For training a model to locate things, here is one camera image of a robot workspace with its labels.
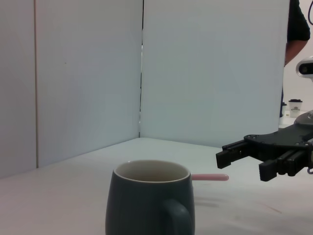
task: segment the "pink spoon handle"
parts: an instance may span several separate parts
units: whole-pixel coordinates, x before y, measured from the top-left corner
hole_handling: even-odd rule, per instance
[[[192,180],[207,180],[207,181],[227,181],[229,176],[226,174],[192,174]]]

